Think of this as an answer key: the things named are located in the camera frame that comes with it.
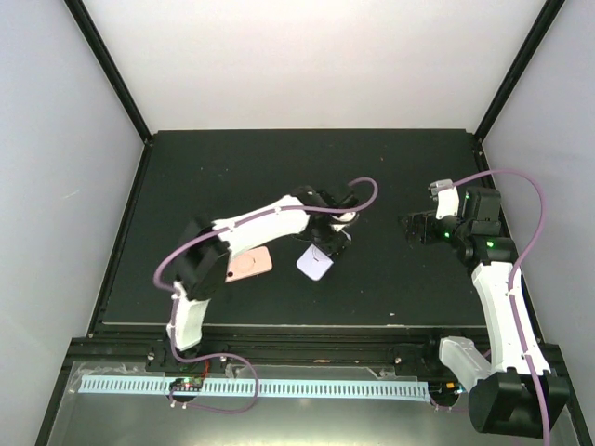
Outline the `lavender phone case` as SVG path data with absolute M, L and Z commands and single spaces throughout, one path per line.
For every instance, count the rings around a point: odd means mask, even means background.
M 312 281 L 318 282 L 334 265 L 334 261 L 312 244 L 297 260 L 297 268 Z

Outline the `pink cased phone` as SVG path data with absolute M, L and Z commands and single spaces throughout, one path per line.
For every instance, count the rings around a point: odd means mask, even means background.
M 226 282 L 236 282 L 272 270 L 272 260 L 269 249 L 260 246 L 246 251 L 229 263 Z

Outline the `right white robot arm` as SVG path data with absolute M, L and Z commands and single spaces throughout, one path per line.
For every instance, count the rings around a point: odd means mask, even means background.
M 502 230 L 501 195 L 482 187 L 460 194 L 449 179 L 431 183 L 429 190 L 437 207 L 403 216 L 406 237 L 454 249 L 480 298 L 490 355 L 450 335 L 423 350 L 424 366 L 433 374 L 455 375 L 469 394 L 476 431 L 548 441 L 570 390 L 537 343 L 515 265 L 517 248 Z

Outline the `small circuit board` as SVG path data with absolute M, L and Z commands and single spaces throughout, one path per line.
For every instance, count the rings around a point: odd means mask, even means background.
M 169 392 L 199 392 L 204 385 L 202 377 L 180 377 L 169 384 Z

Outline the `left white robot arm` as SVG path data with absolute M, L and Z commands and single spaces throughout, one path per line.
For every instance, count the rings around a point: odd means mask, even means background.
M 319 280 L 350 245 L 349 226 L 364 205 L 348 183 L 332 190 L 296 188 L 277 201 L 240 216 L 213 221 L 196 218 L 182 245 L 153 274 L 156 287 L 171 294 L 166 332 L 172 342 L 166 358 L 180 371 L 199 361 L 203 324 L 209 304 L 228 282 L 272 268 L 267 243 L 292 236 L 308 244 L 298 267 Z

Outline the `black aluminium front rail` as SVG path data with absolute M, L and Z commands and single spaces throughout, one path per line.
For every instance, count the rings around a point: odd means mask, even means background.
M 388 369 L 398 375 L 436 377 L 450 373 L 438 359 L 439 342 L 448 335 L 471 339 L 483 354 L 490 350 L 484 330 L 405 329 L 385 334 L 224 333 L 212 330 L 196 348 L 182 352 L 192 359 L 215 354 L 209 371 L 222 372 L 227 363 L 240 362 L 222 355 L 242 356 L 254 365 L 280 366 L 359 366 L 374 371 Z M 183 363 L 174 358 L 164 334 L 92 334 L 71 341 L 64 363 L 76 361 L 138 363 L 149 372 L 196 374 L 204 369 L 198 363 Z

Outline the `left black frame post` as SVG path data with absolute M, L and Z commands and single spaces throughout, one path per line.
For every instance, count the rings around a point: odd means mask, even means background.
M 64 4 L 85 38 L 96 61 L 103 70 L 113 92 L 119 99 L 129 121 L 134 126 L 141 141 L 144 144 L 151 143 L 152 132 L 147 126 L 136 101 L 126 85 L 125 79 L 120 73 L 109 48 L 105 44 L 95 21 L 92 19 L 91 14 L 85 5 L 85 2 L 82 0 L 65 0 Z

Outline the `right black frame post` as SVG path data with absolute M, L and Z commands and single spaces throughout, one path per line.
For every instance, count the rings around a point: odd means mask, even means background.
M 501 84 L 490 102 L 490 105 L 474 132 L 474 137 L 479 142 L 483 143 L 486 140 L 498 116 L 503 111 L 512 92 L 521 80 L 522 75 L 529 66 L 564 4 L 565 0 L 547 0 L 541 7 L 528 34 L 525 36 L 520 49 L 514 60 L 511 62 Z

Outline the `black frame post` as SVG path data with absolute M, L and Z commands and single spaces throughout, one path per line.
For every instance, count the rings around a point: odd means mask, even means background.
M 91 14 L 85 5 L 85 2 L 82 0 L 65 0 L 64 4 L 85 38 L 96 61 L 103 70 L 113 92 L 119 99 L 129 121 L 134 126 L 141 141 L 144 144 L 151 143 L 152 132 L 147 126 L 136 101 L 126 85 L 125 79 L 120 73 L 109 48 L 105 44 L 95 21 L 92 19 Z
M 490 102 L 490 105 L 474 132 L 474 137 L 479 142 L 483 143 L 486 140 L 498 116 L 503 111 L 512 92 L 521 80 L 522 75 L 529 66 L 564 4 L 565 0 L 547 0 L 541 7 L 528 34 L 525 36 L 520 49 L 514 60 L 511 62 L 501 84 Z

